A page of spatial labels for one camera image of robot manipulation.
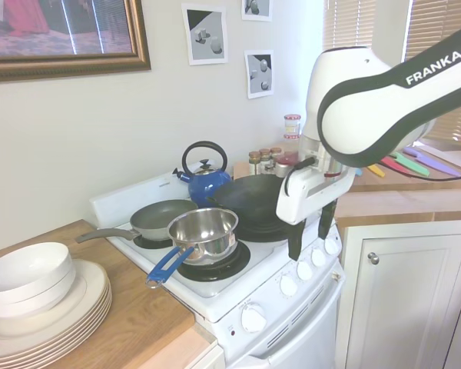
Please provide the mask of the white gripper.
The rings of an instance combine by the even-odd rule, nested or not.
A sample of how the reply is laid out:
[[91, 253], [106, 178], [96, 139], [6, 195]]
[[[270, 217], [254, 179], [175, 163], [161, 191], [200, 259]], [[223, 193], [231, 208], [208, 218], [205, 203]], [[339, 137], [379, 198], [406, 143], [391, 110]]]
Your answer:
[[345, 167], [338, 176], [327, 178], [311, 166], [288, 174], [282, 181], [276, 215], [287, 227], [288, 255], [298, 261], [302, 248], [305, 219], [322, 208], [318, 238], [325, 240], [330, 232], [337, 199], [346, 194], [356, 177], [356, 169]]

